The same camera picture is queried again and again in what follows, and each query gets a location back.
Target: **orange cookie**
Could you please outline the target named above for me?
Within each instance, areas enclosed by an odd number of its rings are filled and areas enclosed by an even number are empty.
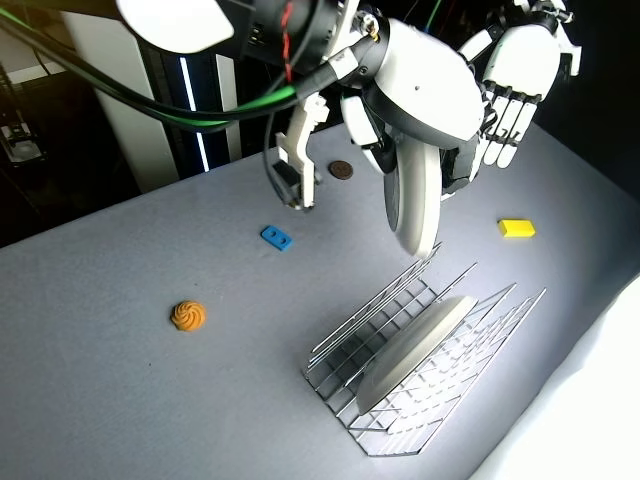
[[[173,307],[171,321],[178,330],[193,332],[207,321],[207,310],[204,305],[187,300]]]

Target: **metal rack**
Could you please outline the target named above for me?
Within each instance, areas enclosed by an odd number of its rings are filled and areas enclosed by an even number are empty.
[[[311,351],[305,378],[370,456],[420,453],[546,292],[527,297],[503,314],[496,311],[515,283],[480,301],[382,402],[359,415],[356,392],[377,352],[477,266],[471,265],[437,293],[422,274],[440,247],[436,245],[429,258],[414,263]]]

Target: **brown round object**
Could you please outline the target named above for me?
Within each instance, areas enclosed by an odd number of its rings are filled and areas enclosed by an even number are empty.
[[[348,180],[353,176],[353,167],[350,163],[343,162],[342,160],[336,160],[329,164],[329,171],[331,175],[340,180]]]
[[[207,321],[207,310],[204,305],[187,300],[173,307],[171,321],[178,330],[193,332]]]

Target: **yellow block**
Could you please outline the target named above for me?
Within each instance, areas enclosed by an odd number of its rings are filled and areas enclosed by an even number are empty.
[[[500,227],[502,235],[507,238],[528,238],[536,234],[531,220],[500,220],[498,227]]]

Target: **gray table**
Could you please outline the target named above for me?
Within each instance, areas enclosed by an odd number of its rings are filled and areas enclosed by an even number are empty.
[[[640,207],[532,127],[512,166],[444,204],[444,285],[549,293],[421,456],[370,459],[301,375],[309,348],[412,263],[382,180],[342,127],[314,135],[326,175],[309,214],[282,207],[250,158],[0,251],[0,478],[467,477],[613,293],[640,268]],[[496,219],[539,231],[506,241]],[[294,238],[280,253],[259,233]],[[170,308],[209,310],[194,334]]]

